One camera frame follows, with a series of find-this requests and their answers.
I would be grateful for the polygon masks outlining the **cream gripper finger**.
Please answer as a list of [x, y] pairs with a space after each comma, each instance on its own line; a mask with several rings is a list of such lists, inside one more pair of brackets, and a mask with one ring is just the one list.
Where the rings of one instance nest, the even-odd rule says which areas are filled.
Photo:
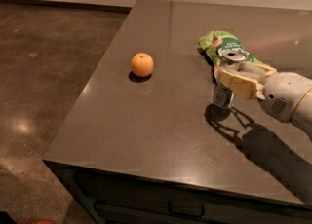
[[246, 71], [220, 68], [217, 73], [219, 83], [245, 100], [263, 99], [264, 86], [260, 80], [259, 74]]
[[238, 74], [250, 79], [264, 80], [277, 73], [273, 67], [258, 63], [245, 62], [239, 66]]

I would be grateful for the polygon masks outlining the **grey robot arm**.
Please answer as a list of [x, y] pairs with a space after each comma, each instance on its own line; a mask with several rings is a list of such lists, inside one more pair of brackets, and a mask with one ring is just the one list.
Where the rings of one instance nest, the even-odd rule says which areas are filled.
[[312, 80], [293, 72], [244, 62], [221, 66], [216, 80], [281, 123], [291, 123], [312, 138]]

